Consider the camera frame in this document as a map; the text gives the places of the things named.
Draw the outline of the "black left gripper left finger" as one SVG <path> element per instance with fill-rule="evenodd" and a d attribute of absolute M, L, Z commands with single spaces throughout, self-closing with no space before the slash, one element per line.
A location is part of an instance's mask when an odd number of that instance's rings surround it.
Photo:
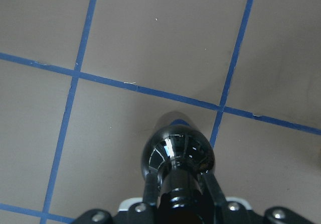
<path fill-rule="evenodd" d="M 158 199 L 157 174 L 148 173 L 145 179 L 143 202 L 150 206 L 157 206 L 157 199 Z"/>

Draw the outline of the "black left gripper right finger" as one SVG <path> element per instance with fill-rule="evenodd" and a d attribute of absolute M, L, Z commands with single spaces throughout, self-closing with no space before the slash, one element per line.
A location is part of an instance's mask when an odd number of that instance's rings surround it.
<path fill-rule="evenodd" d="M 204 183 L 204 189 L 208 192 L 215 206 L 223 206 L 226 203 L 226 197 L 212 172 L 201 175 Z"/>

